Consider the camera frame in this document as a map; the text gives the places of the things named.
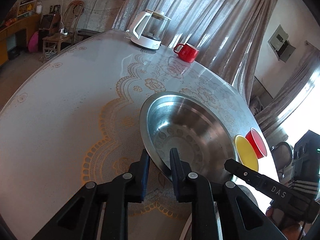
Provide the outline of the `person's right hand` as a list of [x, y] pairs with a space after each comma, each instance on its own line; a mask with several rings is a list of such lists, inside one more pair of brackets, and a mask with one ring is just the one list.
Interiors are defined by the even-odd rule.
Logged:
[[283, 211], [269, 207], [265, 215], [278, 227], [288, 240], [297, 240], [305, 236], [304, 227], [290, 217], [286, 217]]

